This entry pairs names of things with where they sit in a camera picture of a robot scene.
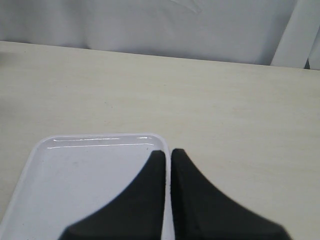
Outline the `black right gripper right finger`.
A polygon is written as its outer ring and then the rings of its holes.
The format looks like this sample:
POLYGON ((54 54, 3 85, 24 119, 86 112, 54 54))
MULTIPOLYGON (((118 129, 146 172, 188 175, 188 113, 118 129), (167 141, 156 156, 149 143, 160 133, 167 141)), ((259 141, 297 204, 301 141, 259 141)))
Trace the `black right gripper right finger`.
POLYGON ((171 153, 170 197, 177 240, 291 239, 283 226, 216 188, 180 148, 171 153))

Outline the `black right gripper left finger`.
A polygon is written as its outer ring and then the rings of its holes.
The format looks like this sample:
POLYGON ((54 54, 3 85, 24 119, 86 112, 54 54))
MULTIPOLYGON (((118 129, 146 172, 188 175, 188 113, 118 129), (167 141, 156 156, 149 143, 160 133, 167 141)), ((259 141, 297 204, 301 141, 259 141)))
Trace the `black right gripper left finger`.
POLYGON ((159 240, 162 237, 166 156, 151 152, 132 182, 110 203, 69 225, 61 240, 159 240))

